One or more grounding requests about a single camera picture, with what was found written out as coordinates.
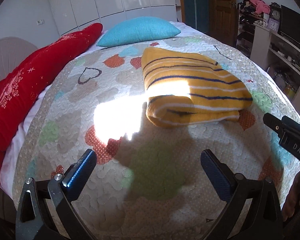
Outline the person right hand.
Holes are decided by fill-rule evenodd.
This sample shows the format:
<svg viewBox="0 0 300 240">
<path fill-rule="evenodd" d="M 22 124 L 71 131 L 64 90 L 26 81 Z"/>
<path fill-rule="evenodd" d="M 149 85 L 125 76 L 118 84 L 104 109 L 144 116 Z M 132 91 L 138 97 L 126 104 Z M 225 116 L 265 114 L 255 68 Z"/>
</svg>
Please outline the person right hand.
<svg viewBox="0 0 300 240">
<path fill-rule="evenodd" d="M 298 203 L 298 196 L 300 195 L 300 171 L 296 174 L 293 184 L 286 197 L 285 203 L 282 208 L 282 217 L 285 222 L 288 218 L 292 217 L 295 207 Z"/>
</svg>

